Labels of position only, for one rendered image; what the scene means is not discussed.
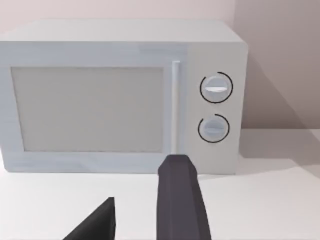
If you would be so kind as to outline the large pale microwave knob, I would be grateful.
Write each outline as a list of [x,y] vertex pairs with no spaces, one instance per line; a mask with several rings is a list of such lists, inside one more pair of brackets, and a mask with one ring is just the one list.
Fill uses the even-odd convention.
[[210,102],[224,101],[231,91],[231,83],[223,74],[206,77],[201,84],[202,95]]

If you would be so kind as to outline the dark grey long object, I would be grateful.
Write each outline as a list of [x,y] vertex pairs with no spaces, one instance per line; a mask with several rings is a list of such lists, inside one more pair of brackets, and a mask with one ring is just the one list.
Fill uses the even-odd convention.
[[156,240],[212,240],[198,172],[185,154],[158,168]]

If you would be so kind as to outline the pale microwave oven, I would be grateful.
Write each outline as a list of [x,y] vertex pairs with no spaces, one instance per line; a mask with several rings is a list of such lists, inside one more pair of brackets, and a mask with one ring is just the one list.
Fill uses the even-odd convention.
[[[179,94],[179,153],[187,155],[199,174],[232,175],[239,156],[248,45],[225,23],[211,19],[42,19],[0,34],[0,41],[178,43],[187,47],[186,84]],[[224,75],[228,97],[210,102],[202,94],[205,78]],[[204,119],[223,119],[223,139],[200,134]]]

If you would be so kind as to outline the small pale microwave knob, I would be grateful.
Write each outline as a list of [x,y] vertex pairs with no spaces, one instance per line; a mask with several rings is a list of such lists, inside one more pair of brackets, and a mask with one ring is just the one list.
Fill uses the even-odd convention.
[[227,131],[228,124],[219,117],[204,119],[199,127],[201,136],[209,142],[220,141],[227,134]]

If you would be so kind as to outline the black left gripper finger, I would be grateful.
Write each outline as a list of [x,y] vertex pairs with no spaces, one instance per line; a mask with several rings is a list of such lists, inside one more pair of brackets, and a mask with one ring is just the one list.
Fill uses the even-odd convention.
[[115,198],[108,197],[62,240],[115,240]]

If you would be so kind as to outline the pale microwave door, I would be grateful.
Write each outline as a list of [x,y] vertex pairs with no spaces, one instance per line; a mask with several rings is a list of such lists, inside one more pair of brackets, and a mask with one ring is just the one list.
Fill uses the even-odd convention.
[[0,41],[0,152],[12,173],[138,173],[171,153],[176,42]]

